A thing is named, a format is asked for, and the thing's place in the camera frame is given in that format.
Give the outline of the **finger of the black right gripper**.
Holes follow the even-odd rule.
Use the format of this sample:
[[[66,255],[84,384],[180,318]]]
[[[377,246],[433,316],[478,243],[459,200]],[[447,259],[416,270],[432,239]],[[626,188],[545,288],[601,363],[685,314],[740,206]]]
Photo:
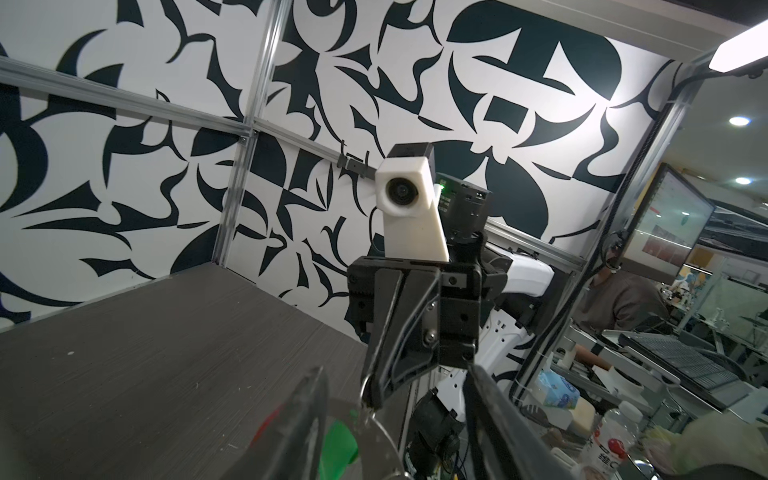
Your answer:
[[[373,327],[366,355],[362,396],[372,396],[374,386],[382,376],[383,362],[386,360],[387,332],[399,296],[402,278],[403,274],[395,269],[382,268],[375,273]]]
[[[386,338],[382,376],[374,386],[371,407],[379,410],[399,389],[436,366],[435,340],[425,338],[434,326],[422,327],[422,317],[436,314],[440,271],[435,267],[399,270],[403,274]]]

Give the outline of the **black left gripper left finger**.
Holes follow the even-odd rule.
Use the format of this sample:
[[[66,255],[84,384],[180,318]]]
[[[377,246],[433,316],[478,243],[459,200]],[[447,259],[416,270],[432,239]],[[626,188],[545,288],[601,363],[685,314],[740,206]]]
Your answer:
[[[328,413],[328,378],[310,369],[290,396],[260,427],[224,479],[314,479],[319,469]]]

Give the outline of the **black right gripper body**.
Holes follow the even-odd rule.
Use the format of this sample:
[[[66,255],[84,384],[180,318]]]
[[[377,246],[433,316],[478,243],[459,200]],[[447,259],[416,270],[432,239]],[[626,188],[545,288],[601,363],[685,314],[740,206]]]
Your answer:
[[[507,282],[507,262],[361,257],[347,271],[346,320],[367,344],[366,369],[463,368]]]

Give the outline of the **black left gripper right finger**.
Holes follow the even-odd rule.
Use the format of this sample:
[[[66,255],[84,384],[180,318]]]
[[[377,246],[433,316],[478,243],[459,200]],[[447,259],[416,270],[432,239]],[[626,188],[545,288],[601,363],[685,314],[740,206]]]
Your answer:
[[[467,368],[463,396],[476,479],[572,477],[482,367]]]

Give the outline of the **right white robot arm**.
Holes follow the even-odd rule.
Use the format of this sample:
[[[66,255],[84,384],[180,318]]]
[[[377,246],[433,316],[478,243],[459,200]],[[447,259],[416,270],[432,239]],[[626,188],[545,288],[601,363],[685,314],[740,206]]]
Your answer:
[[[448,260],[363,256],[347,269],[346,319],[368,346],[361,402],[373,410],[438,366],[473,363],[492,309],[542,296],[553,277],[542,262],[487,247],[490,191],[447,174],[437,190]]]

